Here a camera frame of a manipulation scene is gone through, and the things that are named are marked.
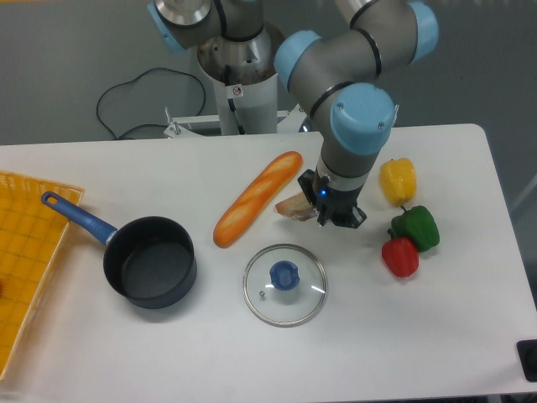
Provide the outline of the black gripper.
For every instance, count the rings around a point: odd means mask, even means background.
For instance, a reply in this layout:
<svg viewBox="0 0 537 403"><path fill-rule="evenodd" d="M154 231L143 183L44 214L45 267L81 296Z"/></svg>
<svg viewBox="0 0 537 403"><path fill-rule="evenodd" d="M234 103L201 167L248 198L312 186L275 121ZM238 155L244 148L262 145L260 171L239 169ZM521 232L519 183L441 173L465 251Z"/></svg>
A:
<svg viewBox="0 0 537 403"><path fill-rule="evenodd" d="M363 185L343 189L328 175L320 176L313 170L306 170L298 182L305 199L317 211L317 222L321 226L332 222L338 227L358 228L367 219L367 214L357 204Z"/></svg>

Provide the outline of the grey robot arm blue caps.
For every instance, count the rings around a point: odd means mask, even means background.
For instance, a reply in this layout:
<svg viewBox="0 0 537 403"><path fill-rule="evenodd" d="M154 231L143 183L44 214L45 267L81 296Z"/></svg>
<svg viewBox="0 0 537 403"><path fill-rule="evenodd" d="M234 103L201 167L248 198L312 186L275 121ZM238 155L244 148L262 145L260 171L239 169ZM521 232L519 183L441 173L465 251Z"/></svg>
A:
<svg viewBox="0 0 537 403"><path fill-rule="evenodd" d="M394 125L397 108L373 80L411 64L436 46L434 12L414 1L341 1L349 30L326 41L311 30L290 35L272 57L274 69L319 129L317 166L299 179L319 223L357 228L357 199Z"/></svg>

